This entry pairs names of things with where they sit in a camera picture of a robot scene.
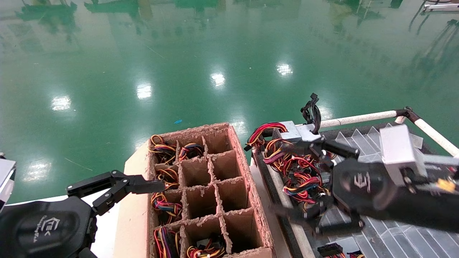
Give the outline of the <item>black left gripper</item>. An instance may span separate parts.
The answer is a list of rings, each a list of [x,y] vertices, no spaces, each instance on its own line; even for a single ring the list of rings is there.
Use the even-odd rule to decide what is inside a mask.
[[[32,201],[8,205],[0,218],[2,258],[98,258],[97,218],[77,197],[61,201]]]

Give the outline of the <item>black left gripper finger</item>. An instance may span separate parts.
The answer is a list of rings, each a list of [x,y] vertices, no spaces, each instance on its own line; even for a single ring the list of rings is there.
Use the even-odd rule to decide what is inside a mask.
[[[161,193],[165,188],[163,180],[146,180],[142,175],[109,171],[67,186],[67,196],[83,198],[107,189],[107,192],[93,201],[93,211],[102,216],[128,194]]]

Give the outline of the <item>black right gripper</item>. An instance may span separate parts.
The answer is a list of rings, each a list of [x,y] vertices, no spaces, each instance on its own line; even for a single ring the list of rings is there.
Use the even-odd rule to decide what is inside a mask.
[[[321,224],[322,217],[333,205],[321,200],[306,211],[271,204],[271,211],[291,223],[310,230],[313,235],[347,235],[360,232],[365,222],[360,215],[378,220],[397,221],[430,227],[431,218],[420,204],[420,193],[412,186],[398,186],[387,173],[383,163],[360,163],[360,150],[333,140],[318,138],[301,141],[306,154],[315,156],[332,172],[332,193],[338,207],[350,213],[350,221]],[[334,166],[328,153],[347,158]]]

